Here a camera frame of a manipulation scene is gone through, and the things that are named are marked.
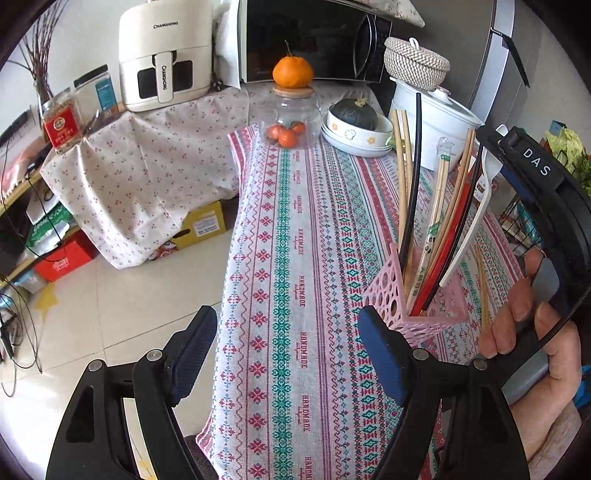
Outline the person's right hand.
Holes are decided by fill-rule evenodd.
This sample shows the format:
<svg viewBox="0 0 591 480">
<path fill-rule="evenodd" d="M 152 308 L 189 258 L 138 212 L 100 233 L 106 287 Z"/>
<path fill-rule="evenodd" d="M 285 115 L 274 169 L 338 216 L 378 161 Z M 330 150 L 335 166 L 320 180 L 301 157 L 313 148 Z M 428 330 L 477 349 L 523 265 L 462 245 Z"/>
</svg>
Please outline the person's right hand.
<svg viewBox="0 0 591 480">
<path fill-rule="evenodd" d="M 514 284 L 508 300 L 480 338 L 480 353 L 491 359 L 508 354 L 516 346 L 517 324 L 534 317 L 538 336 L 545 336 L 561 319 L 546 302 L 534 305 L 531 281 L 544 254 L 534 248 L 526 254 L 525 277 Z M 581 341 L 577 326 L 567 322 L 545 347 L 549 357 L 547 375 L 511 406 L 526 458 L 540 468 L 542 460 L 556 458 L 570 445 L 581 426 L 573 399 L 582 377 Z"/>
</svg>

